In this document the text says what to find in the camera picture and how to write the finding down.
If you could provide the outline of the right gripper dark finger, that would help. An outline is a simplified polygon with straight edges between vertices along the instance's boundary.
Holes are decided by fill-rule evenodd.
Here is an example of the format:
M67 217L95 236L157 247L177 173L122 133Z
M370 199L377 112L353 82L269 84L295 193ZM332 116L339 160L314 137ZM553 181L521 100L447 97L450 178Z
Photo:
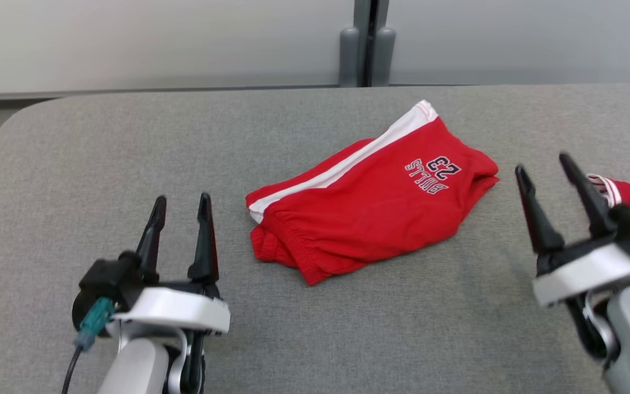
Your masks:
M538 257L548 258L565 246L563 235L545 214L536 198L536 187L523 165L515 167L515 177L533 252Z
M587 215L588 231L591 236L602 237L614 233L616 224L609 217L609 210L604 199L588 181L579 165L569 154L560 154L559 160L565 176L579 194Z

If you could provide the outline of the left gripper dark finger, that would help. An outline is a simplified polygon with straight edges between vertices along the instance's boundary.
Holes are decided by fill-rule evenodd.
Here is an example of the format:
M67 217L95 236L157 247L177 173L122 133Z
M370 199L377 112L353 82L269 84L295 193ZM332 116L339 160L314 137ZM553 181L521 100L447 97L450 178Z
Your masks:
M197 212L199 234L195 256L189 266L187 276L190 280L202 284L215 284L219 280L217 240L213 224L212 198L208 193L200 195Z
M160 233L165 226L167 213L167 198L159 195L155 200L153 210L148 218L137 247L137 255L140 258L138 273L143 282L159 282L159 274L156 270L159 252Z

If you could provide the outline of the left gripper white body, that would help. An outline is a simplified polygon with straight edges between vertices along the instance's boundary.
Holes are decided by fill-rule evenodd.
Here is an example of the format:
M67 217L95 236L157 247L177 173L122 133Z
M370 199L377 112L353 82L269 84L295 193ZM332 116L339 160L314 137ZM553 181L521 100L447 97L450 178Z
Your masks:
M130 323L197 330L213 334L229 332L231 312L220 297L190 292L192 283L167 285L133 283L121 289L124 311L108 323L109 335L120 335Z

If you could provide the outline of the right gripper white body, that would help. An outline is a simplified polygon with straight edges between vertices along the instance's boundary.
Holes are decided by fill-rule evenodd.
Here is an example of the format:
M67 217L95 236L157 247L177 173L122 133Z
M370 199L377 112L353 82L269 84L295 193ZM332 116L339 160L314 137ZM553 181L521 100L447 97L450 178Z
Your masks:
M537 254L533 296L542 307L630 279L630 254L614 235L570 245L560 235L533 235L532 248Z

